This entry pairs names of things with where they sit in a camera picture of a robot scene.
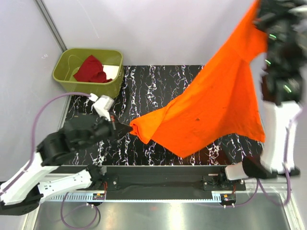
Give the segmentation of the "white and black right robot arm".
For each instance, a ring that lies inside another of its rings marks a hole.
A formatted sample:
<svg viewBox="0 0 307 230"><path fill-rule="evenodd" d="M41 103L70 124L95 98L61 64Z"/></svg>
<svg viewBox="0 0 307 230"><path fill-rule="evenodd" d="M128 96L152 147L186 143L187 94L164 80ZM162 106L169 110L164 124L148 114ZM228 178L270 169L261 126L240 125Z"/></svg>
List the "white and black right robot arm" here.
<svg viewBox="0 0 307 230"><path fill-rule="evenodd" d="M266 67L261 90L266 140L262 153L226 166L218 185L230 189L235 180L293 177L300 174L294 163L294 143L304 79L300 69L307 63L307 34L299 24L307 17L304 0L263 0L253 21L265 33Z"/></svg>

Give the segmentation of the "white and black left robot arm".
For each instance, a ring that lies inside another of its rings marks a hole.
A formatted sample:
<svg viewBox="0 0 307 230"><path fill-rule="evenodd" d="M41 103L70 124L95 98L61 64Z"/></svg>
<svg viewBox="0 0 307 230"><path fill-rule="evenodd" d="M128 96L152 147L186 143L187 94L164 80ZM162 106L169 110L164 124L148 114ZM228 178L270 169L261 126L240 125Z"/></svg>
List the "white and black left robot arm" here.
<svg viewBox="0 0 307 230"><path fill-rule="evenodd" d="M110 120L93 115L79 115L67 121L57 132L49 134L37 146L30 166L0 184L0 213L4 216L22 216L35 210L52 197L78 189L100 189L104 172L89 165L78 173L53 181L43 181L46 175L72 159L75 152L103 140L120 140L132 127L122 124L112 115Z"/></svg>

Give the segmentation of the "orange t shirt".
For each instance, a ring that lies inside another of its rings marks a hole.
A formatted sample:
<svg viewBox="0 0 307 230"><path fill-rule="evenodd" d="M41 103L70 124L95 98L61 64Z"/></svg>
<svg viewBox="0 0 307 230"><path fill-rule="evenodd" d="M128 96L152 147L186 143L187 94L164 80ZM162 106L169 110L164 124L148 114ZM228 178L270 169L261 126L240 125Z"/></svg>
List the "orange t shirt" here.
<svg viewBox="0 0 307 230"><path fill-rule="evenodd" d="M267 49L266 34L253 24L254 1L228 40L184 92L165 107L131 121L143 143L155 141L185 158L228 134L264 142L250 63Z"/></svg>

